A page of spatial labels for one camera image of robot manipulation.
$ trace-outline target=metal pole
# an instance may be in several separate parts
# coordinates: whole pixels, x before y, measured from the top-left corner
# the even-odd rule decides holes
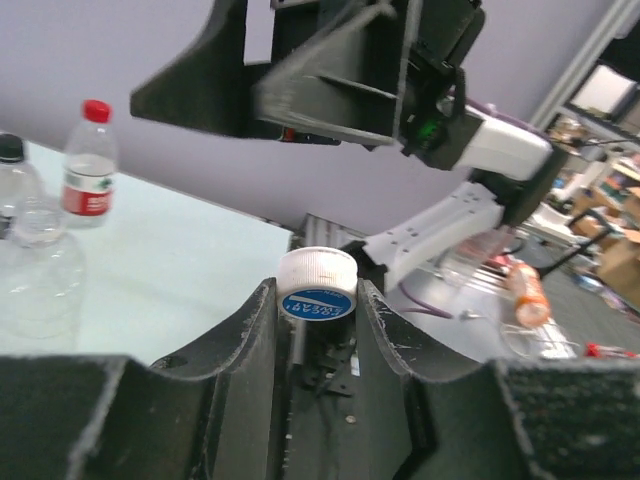
[[[540,104],[540,108],[529,123],[541,130],[547,128],[553,120],[557,108],[569,99],[569,95],[578,87],[591,66],[607,48],[609,42],[618,32],[628,27],[630,18],[637,18],[639,6],[640,0],[615,0],[613,2],[582,49],[562,74],[558,83]]]

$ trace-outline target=white robotic arm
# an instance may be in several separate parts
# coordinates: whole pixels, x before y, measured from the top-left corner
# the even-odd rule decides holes
[[[455,168],[472,167],[522,182],[533,178],[549,158],[552,147],[538,135],[468,110],[484,122]],[[500,225],[504,209],[485,185],[466,181],[428,210],[366,238],[362,249],[376,265],[386,266],[385,289],[391,290],[449,247]]]

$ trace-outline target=blue sticker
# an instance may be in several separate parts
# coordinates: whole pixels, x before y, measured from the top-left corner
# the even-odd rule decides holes
[[[347,313],[352,300],[331,290],[300,290],[282,300],[282,307],[291,315],[304,320],[331,320]]]

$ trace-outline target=gray floor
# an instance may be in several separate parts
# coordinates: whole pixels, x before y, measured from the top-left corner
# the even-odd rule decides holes
[[[517,256],[536,267],[552,260],[544,247],[530,243]],[[577,287],[566,273],[556,270],[548,275],[544,279],[544,289],[554,319],[570,340],[582,345],[593,342],[640,353],[640,324],[610,308],[600,296]]]

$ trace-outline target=orange bottle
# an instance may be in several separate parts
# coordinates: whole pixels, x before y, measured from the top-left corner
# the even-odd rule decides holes
[[[516,297],[516,319],[521,325],[537,328],[549,321],[551,307],[535,268],[516,261],[507,275],[507,286]]]

